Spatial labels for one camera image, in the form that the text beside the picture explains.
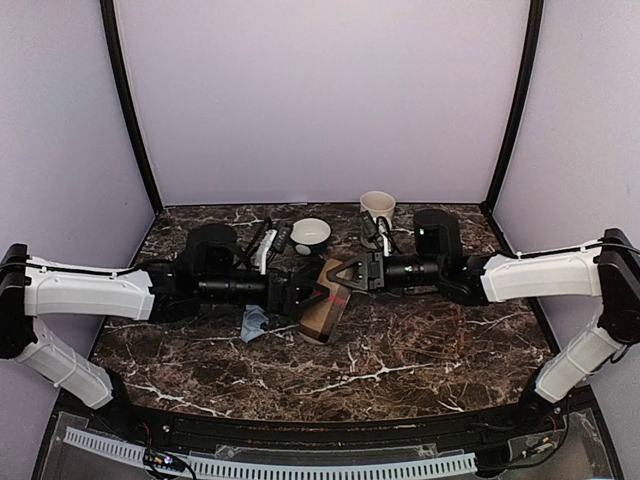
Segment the light blue cloth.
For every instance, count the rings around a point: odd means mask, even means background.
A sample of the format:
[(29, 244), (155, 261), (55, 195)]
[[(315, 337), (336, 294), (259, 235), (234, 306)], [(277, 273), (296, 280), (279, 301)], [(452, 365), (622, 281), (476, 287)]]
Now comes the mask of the light blue cloth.
[(244, 343), (250, 343), (266, 333), (269, 318), (265, 311), (258, 305), (247, 305), (245, 307), (240, 338)]

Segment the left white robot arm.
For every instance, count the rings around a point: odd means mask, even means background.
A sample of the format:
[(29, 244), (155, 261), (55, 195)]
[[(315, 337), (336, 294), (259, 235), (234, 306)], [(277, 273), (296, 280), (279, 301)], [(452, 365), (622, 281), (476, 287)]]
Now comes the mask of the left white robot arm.
[(169, 323), (197, 315), (204, 305), (256, 305), (294, 316), (329, 296), (305, 273), (269, 266), (283, 252), (288, 228), (266, 231), (249, 249), (236, 231), (213, 223), (190, 231), (174, 260), (154, 259), (129, 269), (48, 262), (14, 244), (1, 261), (1, 356), (23, 363), (101, 411), (120, 436), (141, 427), (119, 376), (57, 338), (41, 321), (49, 314), (114, 316)]

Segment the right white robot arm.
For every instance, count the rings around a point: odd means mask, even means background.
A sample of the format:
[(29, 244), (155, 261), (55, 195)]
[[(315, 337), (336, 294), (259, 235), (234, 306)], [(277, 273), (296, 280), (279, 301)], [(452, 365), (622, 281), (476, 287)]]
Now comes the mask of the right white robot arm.
[(550, 296), (601, 299), (600, 312), (532, 376), (520, 404), (511, 410), (510, 424), (521, 434), (534, 432), (547, 420), (549, 406), (639, 341), (639, 252), (617, 228), (578, 246), (466, 256), (458, 220), (443, 210), (424, 209), (413, 216), (415, 253), (396, 255), (387, 220), (368, 212), (361, 220), (369, 239), (380, 239), (383, 246), (328, 271), (328, 280), (350, 289), (433, 286), (464, 306)]

